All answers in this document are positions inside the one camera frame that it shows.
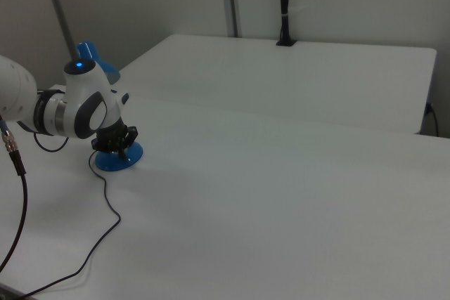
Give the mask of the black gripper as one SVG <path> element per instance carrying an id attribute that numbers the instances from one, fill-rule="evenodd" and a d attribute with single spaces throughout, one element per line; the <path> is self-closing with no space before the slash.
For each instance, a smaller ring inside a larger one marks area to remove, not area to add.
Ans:
<path id="1" fill-rule="evenodd" d="M 118 119 L 112 125 L 100 128 L 91 146 L 99 152 L 116 152 L 121 160 L 128 160 L 128 148 L 133 145 L 138 134 L 135 126 L 127 126 L 122 119 Z"/>

